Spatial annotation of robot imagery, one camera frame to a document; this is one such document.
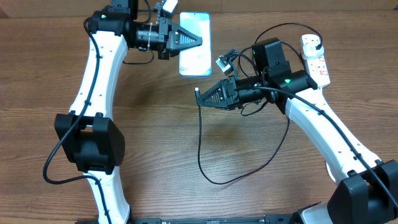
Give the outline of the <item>blue screen smartphone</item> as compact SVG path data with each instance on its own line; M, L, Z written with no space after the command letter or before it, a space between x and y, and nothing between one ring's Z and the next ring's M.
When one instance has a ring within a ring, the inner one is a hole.
M211 16L208 12L181 12L179 42L184 49L179 53L179 73L182 76L211 75Z

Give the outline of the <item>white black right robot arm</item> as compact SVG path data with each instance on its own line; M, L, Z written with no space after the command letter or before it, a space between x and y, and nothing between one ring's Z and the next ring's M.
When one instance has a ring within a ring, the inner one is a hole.
M293 213L290 223L387 223L397 219L397 162L383 162L361 144L326 102L319 84L304 71L237 79L230 76L197 105L233 110L265 99L295 122L320 151L337 188L327 203Z

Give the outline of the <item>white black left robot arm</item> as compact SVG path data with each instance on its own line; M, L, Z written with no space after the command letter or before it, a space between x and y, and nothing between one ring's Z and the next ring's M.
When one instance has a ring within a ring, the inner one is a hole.
M177 1L149 7L155 23L138 21L137 1L113 1L83 23L90 39L85 72L67 114L55 118L57 147L76 165L92 189L98 223L132 223L121 183L125 138L113 121L113 100L120 68L129 49L167 60L198 47L203 39L172 20Z

